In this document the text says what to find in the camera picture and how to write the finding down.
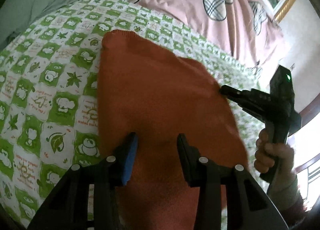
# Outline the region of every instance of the wall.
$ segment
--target wall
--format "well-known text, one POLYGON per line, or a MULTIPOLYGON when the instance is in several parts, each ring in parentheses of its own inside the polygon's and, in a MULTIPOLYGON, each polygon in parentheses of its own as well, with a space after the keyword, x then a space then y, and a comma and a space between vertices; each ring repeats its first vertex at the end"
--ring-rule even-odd
POLYGON ((320 93, 320 18, 309 0, 296 0, 280 26, 291 48, 280 64, 294 65, 295 109, 300 112, 320 93))

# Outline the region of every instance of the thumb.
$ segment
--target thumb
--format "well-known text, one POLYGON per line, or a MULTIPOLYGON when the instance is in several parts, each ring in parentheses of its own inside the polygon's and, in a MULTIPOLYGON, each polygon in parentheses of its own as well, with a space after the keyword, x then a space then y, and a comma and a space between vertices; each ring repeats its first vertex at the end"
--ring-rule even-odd
POLYGON ((281 161, 281 168, 285 171, 291 171, 294 161, 294 149, 289 145, 283 143, 266 143, 264 146, 265 151, 272 155, 279 157, 281 161))

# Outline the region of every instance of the bedsheet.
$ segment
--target bedsheet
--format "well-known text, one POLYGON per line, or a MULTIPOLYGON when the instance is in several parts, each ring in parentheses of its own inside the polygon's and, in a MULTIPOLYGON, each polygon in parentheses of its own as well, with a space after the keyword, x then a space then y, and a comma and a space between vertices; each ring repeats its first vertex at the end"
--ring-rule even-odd
MULTIPOLYGON (((114 29, 134 31, 201 62, 220 85, 259 88, 249 69, 196 31, 137 4, 79 0, 42 17, 0 53, 0 202, 24 226, 72 164, 101 159, 97 73, 101 40, 114 29)), ((263 124, 230 106, 250 172, 266 190, 253 168, 263 124)), ((88 205, 90 219, 92 202, 88 205)), ((222 215, 226 229, 226 210, 222 215)))
POLYGON ((129 0, 166 13, 206 37, 246 67, 266 72, 266 86, 287 52, 280 27, 262 0, 129 0))

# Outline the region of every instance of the green and white patterned blanket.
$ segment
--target green and white patterned blanket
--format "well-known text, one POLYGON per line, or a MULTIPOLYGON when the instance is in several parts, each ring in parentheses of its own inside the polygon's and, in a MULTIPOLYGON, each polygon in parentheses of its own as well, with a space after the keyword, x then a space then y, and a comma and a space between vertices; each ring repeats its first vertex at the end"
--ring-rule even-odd
MULTIPOLYGON (((0 53, 0 202, 24 226, 72 164, 100 160, 97 73, 102 38, 114 29, 198 60, 220 85, 258 87, 250 70, 204 37, 139 5, 79 0, 37 20, 0 53)), ((250 171, 266 190, 253 168, 263 124, 230 105, 250 171)), ((225 211, 222 221, 225 228, 225 211)))

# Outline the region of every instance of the orange towel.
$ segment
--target orange towel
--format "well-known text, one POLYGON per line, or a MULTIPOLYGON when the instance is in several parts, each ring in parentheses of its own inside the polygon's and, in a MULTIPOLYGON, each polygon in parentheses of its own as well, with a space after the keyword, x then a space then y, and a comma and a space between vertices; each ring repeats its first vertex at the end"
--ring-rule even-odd
POLYGON ((185 133, 190 145, 219 165, 247 167, 227 100, 201 63, 134 32, 106 33, 102 46, 100 153, 110 155, 132 131, 139 137, 131 179, 117 189, 123 217, 134 230, 191 230, 199 189, 184 181, 177 136, 185 133))

